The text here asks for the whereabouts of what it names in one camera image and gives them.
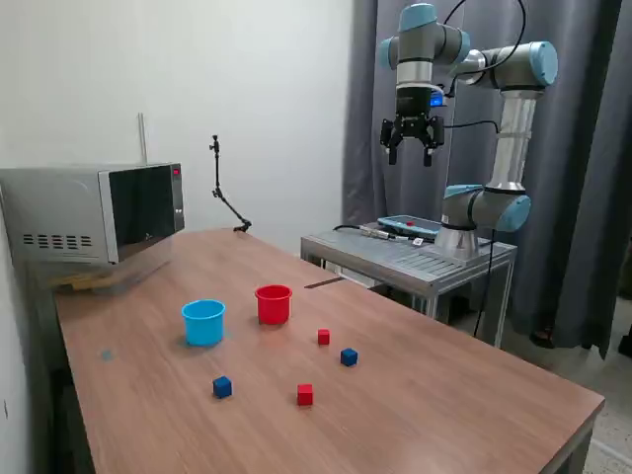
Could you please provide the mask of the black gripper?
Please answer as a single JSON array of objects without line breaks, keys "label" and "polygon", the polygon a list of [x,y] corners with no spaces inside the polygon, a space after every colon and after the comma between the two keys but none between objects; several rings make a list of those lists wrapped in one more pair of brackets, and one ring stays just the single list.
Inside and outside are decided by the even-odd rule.
[{"label": "black gripper", "polygon": [[396,116],[382,121],[379,141],[388,154],[388,164],[398,159],[398,146],[403,138],[417,138],[425,147],[424,166],[433,164],[435,150],[444,144],[443,117],[431,113],[433,90],[427,87],[403,87],[396,91]]}]

